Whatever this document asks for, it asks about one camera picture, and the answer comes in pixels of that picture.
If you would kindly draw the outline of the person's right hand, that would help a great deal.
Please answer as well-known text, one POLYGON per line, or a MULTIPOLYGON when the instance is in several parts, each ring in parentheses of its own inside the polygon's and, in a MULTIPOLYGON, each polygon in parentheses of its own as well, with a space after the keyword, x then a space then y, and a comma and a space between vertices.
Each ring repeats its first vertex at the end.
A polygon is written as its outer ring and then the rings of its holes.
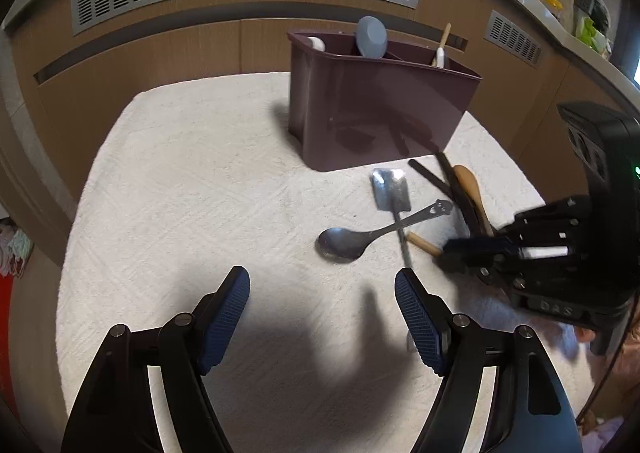
POLYGON ((603 333, 574 326, 578 343, 587 344, 587 359, 594 386, 576 421, 581 423, 589 412, 596 415, 626 416, 639 399, 639 314, 632 315, 611 335, 605 355, 592 351, 603 333))

